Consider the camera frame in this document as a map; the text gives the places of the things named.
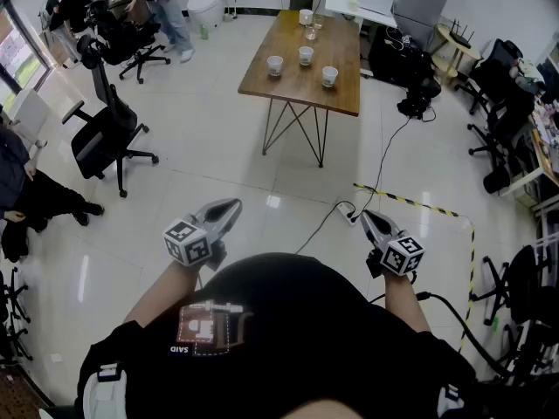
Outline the black floor equipment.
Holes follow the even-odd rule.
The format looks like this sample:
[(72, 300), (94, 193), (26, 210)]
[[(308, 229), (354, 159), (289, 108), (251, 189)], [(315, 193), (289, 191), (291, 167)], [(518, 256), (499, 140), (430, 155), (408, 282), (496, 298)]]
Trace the black floor equipment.
[(440, 92), (440, 84), (433, 77), (415, 79), (407, 88), (406, 98), (397, 103), (397, 110), (408, 118), (427, 122), (423, 118), (424, 112), (431, 107), (431, 100)]

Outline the round wooden side table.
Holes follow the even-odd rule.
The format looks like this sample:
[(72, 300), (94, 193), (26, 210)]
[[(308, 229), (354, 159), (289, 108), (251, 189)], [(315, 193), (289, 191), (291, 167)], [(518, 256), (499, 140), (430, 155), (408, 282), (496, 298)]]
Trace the round wooden side table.
[[(451, 35), (451, 29), (444, 24), (436, 24), (433, 32), (435, 38), (439, 38), (441, 42), (431, 51), (431, 61), (435, 68), (441, 73), (442, 82), (444, 84), (451, 83), (458, 77), (458, 71), (462, 59), (468, 57), (474, 62), (481, 60), (480, 51), (473, 47), (466, 47), (458, 43)], [(442, 56), (441, 52), (446, 48), (452, 48), (450, 58)]]

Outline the black router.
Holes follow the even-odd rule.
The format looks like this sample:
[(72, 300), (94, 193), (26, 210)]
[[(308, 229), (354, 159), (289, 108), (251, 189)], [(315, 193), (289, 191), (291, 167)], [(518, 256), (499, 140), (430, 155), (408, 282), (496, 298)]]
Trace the black router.
[(464, 34), (466, 33), (466, 27), (460, 31), (460, 24), (459, 24), (459, 20), (454, 19), (452, 22), (452, 28), (450, 29), (450, 37), (459, 45), (462, 45), (465, 48), (470, 48), (471, 47), (471, 43), (469, 42), (468, 39), (466, 39), (464, 37)]

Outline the white power strip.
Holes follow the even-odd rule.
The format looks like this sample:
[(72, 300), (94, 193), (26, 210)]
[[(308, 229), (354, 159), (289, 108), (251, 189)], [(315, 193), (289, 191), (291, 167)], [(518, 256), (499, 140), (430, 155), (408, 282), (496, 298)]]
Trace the white power strip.
[(345, 221), (349, 223), (350, 226), (355, 226), (358, 219), (358, 213), (355, 205), (351, 202), (339, 202), (336, 205), (336, 209), (340, 212)]

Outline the person's right forearm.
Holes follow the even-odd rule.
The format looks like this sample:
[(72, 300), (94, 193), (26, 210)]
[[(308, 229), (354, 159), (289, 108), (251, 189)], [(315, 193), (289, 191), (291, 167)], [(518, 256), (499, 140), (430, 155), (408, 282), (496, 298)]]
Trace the person's right forearm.
[(430, 332), (431, 329), (409, 278), (398, 276), (391, 271), (384, 271), (383, 278), (385, 308), (415, 332)]

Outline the person's left forearm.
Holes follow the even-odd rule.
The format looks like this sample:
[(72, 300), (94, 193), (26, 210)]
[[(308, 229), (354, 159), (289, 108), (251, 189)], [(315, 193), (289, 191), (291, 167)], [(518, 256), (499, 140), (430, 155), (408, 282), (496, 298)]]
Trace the person's left forearm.
[(173, 260), (141, 296), (123, 323), (135, 321), (145, 327), (195, 290), (203, 264), (184, 266)]

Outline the wooden table with metal legs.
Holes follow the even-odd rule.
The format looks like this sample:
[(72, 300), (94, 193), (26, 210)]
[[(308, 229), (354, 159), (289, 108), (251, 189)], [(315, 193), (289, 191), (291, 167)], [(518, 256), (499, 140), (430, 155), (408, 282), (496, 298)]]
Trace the wooden table with metal legs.
[[(312, 63), (300, 65), (299, 48), (314, 49)], [(319, 167), (324, 166), (329, 115), (356, 117), (360, 113), (360, 43), (358, 25), (324, 17), (315, 40), (307, 40), (299, 13), (281, 10), (256, 51), (238, 93), (269, 100), (261, 154), (291, 126), (299, 126)], [(282, 73), (272, 77), (267, 59), (283, 58)], [(338, 70), (335, 85), (322, 85), (322, 69)]]

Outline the white toilet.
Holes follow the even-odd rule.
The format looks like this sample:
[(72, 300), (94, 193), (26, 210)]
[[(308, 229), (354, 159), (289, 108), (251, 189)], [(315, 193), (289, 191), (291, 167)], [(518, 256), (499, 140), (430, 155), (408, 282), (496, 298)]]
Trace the white toilet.
[(200, 31), (202, 25), (214, 31), (223, 22), (225, 0), (189, 0), (187, 11), (195, 31)]

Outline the person's black t-shirt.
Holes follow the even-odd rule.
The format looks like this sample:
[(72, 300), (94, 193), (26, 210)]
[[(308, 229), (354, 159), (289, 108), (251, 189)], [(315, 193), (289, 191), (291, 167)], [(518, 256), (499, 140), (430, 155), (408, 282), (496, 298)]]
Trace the person's black t-shirt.
[(219, 271), (84, 359), (79, 419), (474, 419), (470, 364), (315, 258)]

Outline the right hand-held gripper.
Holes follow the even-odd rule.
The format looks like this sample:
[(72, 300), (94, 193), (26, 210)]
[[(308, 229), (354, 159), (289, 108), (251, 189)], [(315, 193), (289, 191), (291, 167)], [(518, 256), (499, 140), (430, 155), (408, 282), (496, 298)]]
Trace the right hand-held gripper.
[(397, 225), (378, 211), (366, 209), (361, 214), (361, 222), (368, 240), (373, 244), (366, 259), (373, 278), (379, 277), (383, 271), (402, 277), (418, 268), (424, 247), (414, 236), (398, 235), (400, 229)]

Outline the white cluttered desk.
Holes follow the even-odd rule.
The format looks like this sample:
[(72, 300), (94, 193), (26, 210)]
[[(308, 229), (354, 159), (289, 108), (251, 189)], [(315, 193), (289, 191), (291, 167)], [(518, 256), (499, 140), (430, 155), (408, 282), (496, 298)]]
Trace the white cluttered desk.
[[(530, 125), (529, 138), (535, 151), (537, 165), (532, 171), (516, 182), (511, 182), (508, 187), (499, 190), (498, 196), (500, 197), (512, 195), (516, 190), (523, 188), (531, 182), (535, 182), (541, 176), (544, 176), (559, 189), (559, 175), (553, 172), (551, 158), (547, 155), (550, 145), (541, 138), (540, 130), (538, 129), (538, 127), (543, 127), (538, 110), (535, 109), (528, 119)], [(547, 199), (542, 197), (541, 201), (530, 209), (536, 216), (542, 216), (552, 210), (559, 210), (559, 193)]]

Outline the black office chair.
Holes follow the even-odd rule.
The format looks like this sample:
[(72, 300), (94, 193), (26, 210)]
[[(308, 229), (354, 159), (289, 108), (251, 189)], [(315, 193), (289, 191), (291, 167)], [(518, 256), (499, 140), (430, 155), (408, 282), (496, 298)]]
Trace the black office chair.
[[(537, 165), (535, 151), (529, 138), (529, 115), (534, 102), (519, 101), (517, 105), (501, 103), (487, 115), (485, 128), (469, 123), (466, 128), (474, 131), (482, 142), (479, 148), (470, 148), (468, 154), (488, 153), (492, 169), (483, 178), (485, 191), (492, 195), (508, 187), (532, 171)], [(542, 199), (542, 178), (516, 190), (513, 196), (520, 199), (529, 196), (536, 201)]]
[(135, 71), (137, 83), (143, 84), (141, 74), (145, 64), (171, 64), (170, 58), (156, 54), (164, 46), (155, 43), (160, 25), (153, 16), (144, 23), (130, 21), (127, 15), (117, 18), (109, 9), (108, 0), (95, 0), (88, 5), (86, 21), (95, 30), (97, 50), (104, 61), (113, 66), (125, 64), (119, 73), (120, 80)]
[(482, 263), (488, 266), (494, 288), (482, 295), (472, 294), (470, 300), (493, 301), (484, 319), (486, 326), (493, 325), (500, 309), (508, 309), (510, 321), (503, 327), (508, 350), (497, 363), (510, 373), (509, 381), (520, 385), (534, 371), (552, 366), (545, 357), (548, 351), (553, 347), (559, 351), (559, 286), (542, 282), (544, 274), (552, 270), (551, 256), (542, 256), (526, 245), (500, 270), (488, 256)]
[(114, 163), (120, 197), (125, 198), (128, 192), (123, 187), (123, 160), (148, 157), (156, 165), (159, 158), (151, 152), (129, 147), (140, 132), (148, 133), (149, 127), (137, 120), (136, 113), (120, 99), (115, 85), (108, 81), (102, 56), (97, 48), (99, 44), (97, 39), (84, 35), (79, 39), (78, 51), (82, 64), (92, 73), (97, 98), (105, 107), (92, 116), (82, 109), (84, 102), (81, 100), (68, 111), (62, 122), (67, 123), (72, 117), (85, 122), (85, 126), (71, 141), (72, 154), (82, 176), (102, 180), (104, 170)]
[(486, 114), (501, 103), (517, 105), (546, 90), (543, 76), (537, 67), (523, 58), (521, 50), (510, 40), (495, 39), (491, 51), (470, 72), (463, 90), (473, 97), (469, 114), (478, 108)]

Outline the black chair base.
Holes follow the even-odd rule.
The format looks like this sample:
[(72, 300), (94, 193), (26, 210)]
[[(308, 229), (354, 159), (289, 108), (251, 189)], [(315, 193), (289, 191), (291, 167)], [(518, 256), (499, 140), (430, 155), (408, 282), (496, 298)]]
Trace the black chair base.
[(10, 283), (6, 284), (0, 271), (0, 366), (16, 364), (17, 359), (21, 358), (34, 360), (21, 341), (21, 337), (29, 331), (24, 326), (17, 326), (21, 320), (31, 323), (31, 318), (18, 301), (19, 295), (27, 291), (29, 286), (23, 284), (16, 288), (17, 274), (18, 268), (14, 266), (11, 269)]

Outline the black equipment case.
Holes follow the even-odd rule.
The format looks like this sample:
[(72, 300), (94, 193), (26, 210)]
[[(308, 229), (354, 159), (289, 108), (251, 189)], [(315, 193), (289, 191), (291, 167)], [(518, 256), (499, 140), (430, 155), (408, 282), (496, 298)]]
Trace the black equipment case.
[(407, 87), (422, 54), (414, 38), (405, 36), (398, 28), (381, 25), (369, 50), (369, 68), (375, 79)]

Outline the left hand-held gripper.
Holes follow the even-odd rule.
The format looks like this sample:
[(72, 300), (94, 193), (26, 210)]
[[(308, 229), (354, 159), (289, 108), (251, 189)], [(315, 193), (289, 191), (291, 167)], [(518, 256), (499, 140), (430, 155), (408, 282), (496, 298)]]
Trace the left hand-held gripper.
[(205, 264), (216, 271), (226, 257), (222, 237), (232, 229), (242, 209), (240, 199), (226, 198), (205, 204), (196, 216), (175, 219), (162, 232), (168, 254), (185, 267)]

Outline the yellow black hazard tape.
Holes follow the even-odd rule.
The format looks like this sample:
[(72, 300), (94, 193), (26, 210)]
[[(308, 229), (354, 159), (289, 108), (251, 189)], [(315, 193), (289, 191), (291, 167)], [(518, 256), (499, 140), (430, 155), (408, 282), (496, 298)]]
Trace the yellow black hazard tape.
[(376, 199), (368, 203), (370, 210), (391, 218), (425, 247), (414, 287), (447, 299), (460, 315), (456, 319), (444, 307), (426, 314), (432, 320), (447, 319), (445, 325), (434, 326), (433, 330), (441, 332), (441, 337), (462, 353), (467, 347), (463, 326), (468, 324), (473, 304), (470, 294), (476, 258), (474, 224), (447, 203), (437, 201), (430, 191), (409, 197), (359, 183), (353, 187), (356, 193), (365, 192), (368, 198)]

